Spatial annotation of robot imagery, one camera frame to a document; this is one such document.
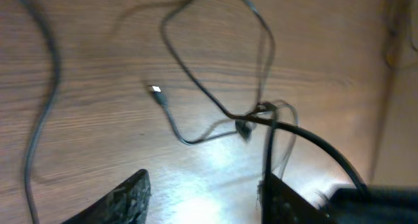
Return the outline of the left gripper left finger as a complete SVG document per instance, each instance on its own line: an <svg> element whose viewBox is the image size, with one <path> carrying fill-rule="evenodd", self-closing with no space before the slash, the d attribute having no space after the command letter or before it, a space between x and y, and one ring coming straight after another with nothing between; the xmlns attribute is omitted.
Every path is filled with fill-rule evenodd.
<svg viewBox="0 0 418 224"><path fill-rule="evenodd" d="M150 198L149 173L140 169L63 224L145 224Z"/></svg>

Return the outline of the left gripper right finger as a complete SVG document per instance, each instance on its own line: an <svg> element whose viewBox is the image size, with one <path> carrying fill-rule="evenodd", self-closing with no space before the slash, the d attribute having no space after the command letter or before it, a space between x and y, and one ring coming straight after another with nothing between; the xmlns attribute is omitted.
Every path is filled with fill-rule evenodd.
<svg viewBox="0 0 418 224"><path fill-rule="evenodd" d="M265 181L260 180L257 193L262 210L261 223L333 223L275 175L270 176L269 191L265 193Z"/></svg>

